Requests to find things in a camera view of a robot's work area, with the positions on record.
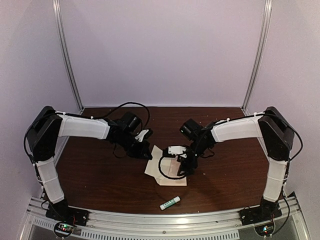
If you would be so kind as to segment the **beige envelope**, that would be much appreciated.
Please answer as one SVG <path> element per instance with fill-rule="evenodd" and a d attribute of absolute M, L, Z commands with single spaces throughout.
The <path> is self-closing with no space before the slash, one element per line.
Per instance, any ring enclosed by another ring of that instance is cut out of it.
<path fill-rule="evenodd" d="M 180 163 L 177 161 L 177 158 L 167 158 L 164 157 L 161 160 L 160 167 L 162 172 L 170 177 L 170 178 L 178 178 L 177 175 Z M 172 187 L 186 187 L 187 186 L 187 178 L 184 177 L 182 179 L 168 179 L 162 175 L 161 178 L 155 179 L 158 185 L 160 186 L 172 186 Z"/>

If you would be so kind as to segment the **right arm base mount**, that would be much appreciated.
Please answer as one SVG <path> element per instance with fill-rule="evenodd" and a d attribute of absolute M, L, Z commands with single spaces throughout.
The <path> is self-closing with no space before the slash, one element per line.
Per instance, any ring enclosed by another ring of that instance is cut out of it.
<path fill-rule="evenodd" d="M 271 221 L 272 218 L 282 216 L 279 203 L 261 199 L 260 205 L 245 207 L 239 211 L 241 224 L 243 226 Z"/>

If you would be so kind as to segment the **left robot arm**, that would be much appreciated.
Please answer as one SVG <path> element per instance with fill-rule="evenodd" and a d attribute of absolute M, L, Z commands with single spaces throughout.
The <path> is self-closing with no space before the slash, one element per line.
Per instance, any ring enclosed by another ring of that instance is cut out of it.
<path fill-rule="evenodd" d="M 36 177 L 49 203 L 54 205 L 52 213 L 61 222 L 72 218 L 72 211 L 63 202 L 66 200 L 56 170 L 56 150 L 60 138 L 91 138 L 108 141 L 123 148 L 125 154 L 134 159 L 153 158 L 148 138 L 150 128 L 136 128 L 142 120 L 132 112 L 112 120 L 107 116 L 83 116 L 57 111 L 45 106 L 26 130 L 23 147 L 35 168 Z"/>

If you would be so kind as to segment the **cream letter paper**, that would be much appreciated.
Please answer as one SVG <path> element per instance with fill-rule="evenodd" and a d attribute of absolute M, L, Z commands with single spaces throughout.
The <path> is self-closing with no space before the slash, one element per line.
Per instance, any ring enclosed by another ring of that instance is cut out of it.
<path fill-rule="evenodd" d="M 157 147 L 153 146 L 151 151 L 152 159 L 147 162 L 144 173 L 150 177 L 154 177 L 155 179 L 160 179 L 162 174 L 159 171 L 159 160 L 163 155 L 163 151 Z"/>

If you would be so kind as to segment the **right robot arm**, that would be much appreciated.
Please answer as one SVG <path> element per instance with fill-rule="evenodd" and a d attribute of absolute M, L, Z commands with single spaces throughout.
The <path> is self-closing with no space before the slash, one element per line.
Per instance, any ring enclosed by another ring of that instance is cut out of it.
<path fill-rule="evenodd" d="M 178 160 L 177 176 L 192 175 L 198 167 L 198 158 L 217 143 L 238 139 L 262 139 L 269 162 L 266 186 L 256 210 L 259 220 L 266 221 L 276 212 L 276 204 L 288 179 L 290 153 L 295 133 L 285 118 L 273 106 L 265 111 L 236 119 L 212 121 L 202 126 L 187 120 L 180 132 L 191 141 Z"/>

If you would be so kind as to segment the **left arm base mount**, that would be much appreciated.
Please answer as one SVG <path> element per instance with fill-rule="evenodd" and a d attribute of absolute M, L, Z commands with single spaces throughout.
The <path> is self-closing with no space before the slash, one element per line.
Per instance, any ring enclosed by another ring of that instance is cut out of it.
<path fill-rule="evenodd" d="M 45 216 L 47 218 L 64 222 L 70 225 L 83 226 L 87 225 L 89 211 L 85 209 L 70 207 L 68 201 L 63 199 L 57 203 L 48 201 L 48 209 Z"/>

